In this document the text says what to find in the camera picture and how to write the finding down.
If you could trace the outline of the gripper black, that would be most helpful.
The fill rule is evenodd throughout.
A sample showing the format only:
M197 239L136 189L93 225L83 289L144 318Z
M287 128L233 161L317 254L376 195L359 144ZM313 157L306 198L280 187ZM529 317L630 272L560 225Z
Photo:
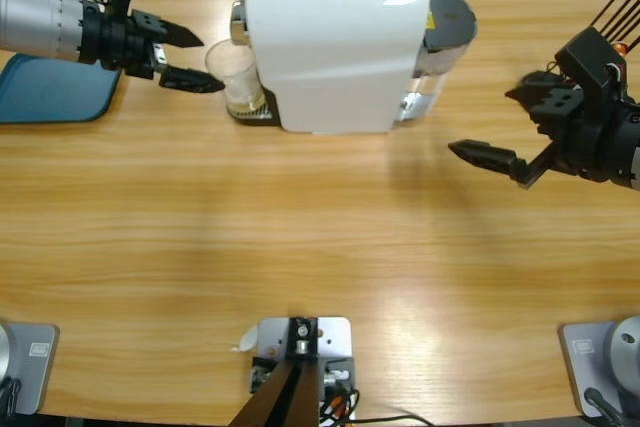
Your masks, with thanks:
M201 47L202 40L188 28L158 16L129 8L129 1L109 1L103 10L88 0L81 2L81 44L78 61L99 62L110 71L151 80L154 77L154 44L180 48ZM225 84L208 72L167 66L160 75L163 88L192 93L215 93Z
M554 72L526 74L505 96L517 102L538 132L550 139L542 153L526 163L515 151L470 139L449 143L451 152L527 187L553 170L639 189L639 105L626 92L607 95L599 103L602 117L594 122L587 118L582 89Z

